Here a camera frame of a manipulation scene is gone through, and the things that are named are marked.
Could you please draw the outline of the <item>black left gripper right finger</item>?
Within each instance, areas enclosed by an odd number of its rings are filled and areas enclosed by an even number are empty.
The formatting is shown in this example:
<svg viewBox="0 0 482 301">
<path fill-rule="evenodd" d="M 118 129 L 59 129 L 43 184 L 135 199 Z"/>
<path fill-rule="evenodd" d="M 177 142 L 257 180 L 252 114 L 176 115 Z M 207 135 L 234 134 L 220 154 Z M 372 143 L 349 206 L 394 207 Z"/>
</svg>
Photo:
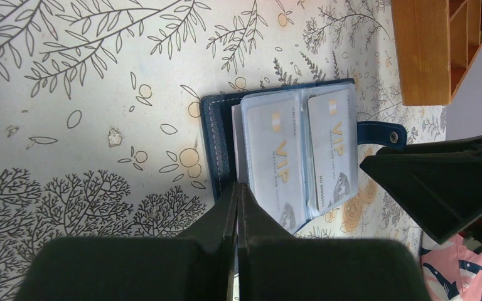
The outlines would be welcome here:
<svg viewBox="0 0 482 301">
<path fill-rule="evenodd" d="M 411 253 L 395 240 L 297 238 L 239 184 L 242 300 L 428 300 Z"/>
</svg>

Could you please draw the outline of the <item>navy blue card holder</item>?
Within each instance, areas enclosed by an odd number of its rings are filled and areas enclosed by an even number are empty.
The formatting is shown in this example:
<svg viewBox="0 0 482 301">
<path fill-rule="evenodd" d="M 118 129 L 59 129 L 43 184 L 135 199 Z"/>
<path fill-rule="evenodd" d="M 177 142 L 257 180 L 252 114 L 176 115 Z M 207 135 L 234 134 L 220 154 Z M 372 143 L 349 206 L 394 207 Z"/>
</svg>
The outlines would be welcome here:
<svg viewBox="0 0 482 301">
<path fill-rule="evenodd" d="M 214 196 L 246 183 L 290 233 L 358 194 L 360 145 L 407 143 L 403 125 L 357 119 L 351 78 L 210 95 L 200 110 Z"/>
</svg>

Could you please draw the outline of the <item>silver credit card with chip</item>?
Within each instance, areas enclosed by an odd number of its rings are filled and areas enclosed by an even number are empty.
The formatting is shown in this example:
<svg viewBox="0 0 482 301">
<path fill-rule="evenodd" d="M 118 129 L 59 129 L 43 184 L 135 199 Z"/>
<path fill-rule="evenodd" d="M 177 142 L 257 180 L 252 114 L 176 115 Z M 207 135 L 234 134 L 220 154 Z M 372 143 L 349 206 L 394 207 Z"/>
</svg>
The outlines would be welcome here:
<svg viewBox="0 0 482 301">
<path fill-rule="evenodd" d="M 311 97 L 307 105 L 317 206 L 325 213 L 358 193 L 356 107 L 348 89 Z"/>
</svg>

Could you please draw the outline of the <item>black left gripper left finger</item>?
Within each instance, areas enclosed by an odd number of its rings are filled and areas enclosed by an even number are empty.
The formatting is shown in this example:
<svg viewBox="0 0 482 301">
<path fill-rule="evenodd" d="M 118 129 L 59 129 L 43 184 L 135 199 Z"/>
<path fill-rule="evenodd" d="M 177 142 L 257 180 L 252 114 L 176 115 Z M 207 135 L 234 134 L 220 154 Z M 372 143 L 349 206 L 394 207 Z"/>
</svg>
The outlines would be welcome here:
<svg viewBox="0 0 482 301">
<path fill-rule="evenodd" d="M 238 185 L 172 238 L 65 237 L 36 255 L 17 300 L 230 300 Z"/>
</svg>

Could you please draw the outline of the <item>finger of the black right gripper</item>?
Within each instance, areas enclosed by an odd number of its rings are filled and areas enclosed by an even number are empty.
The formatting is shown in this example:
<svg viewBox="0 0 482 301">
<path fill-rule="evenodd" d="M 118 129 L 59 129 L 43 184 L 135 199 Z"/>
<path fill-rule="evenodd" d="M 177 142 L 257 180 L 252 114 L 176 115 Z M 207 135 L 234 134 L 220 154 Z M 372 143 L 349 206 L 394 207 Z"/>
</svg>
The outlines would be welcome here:
<svg viewBox="0 0 482 301">
<path fill-rule="evenodd" d="M 360 168 L 436 243 L 459 235 L 482 253 L 482 135 L 383 147 Z"/>
</svg>

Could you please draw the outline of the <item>wooden compartment tray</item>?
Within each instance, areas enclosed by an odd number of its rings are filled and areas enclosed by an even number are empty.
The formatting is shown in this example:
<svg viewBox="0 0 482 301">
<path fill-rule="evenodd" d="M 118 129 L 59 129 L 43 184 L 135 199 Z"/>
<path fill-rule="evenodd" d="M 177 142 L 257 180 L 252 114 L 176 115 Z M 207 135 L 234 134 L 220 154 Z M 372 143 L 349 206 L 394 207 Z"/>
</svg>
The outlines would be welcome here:
<svg viewBox="0 0 482 301">
<path fill-rule="evenodd" d="M 405 106 L 449 105 L 481 48 L 481 1 L 392 1 Z"/>
</svg>

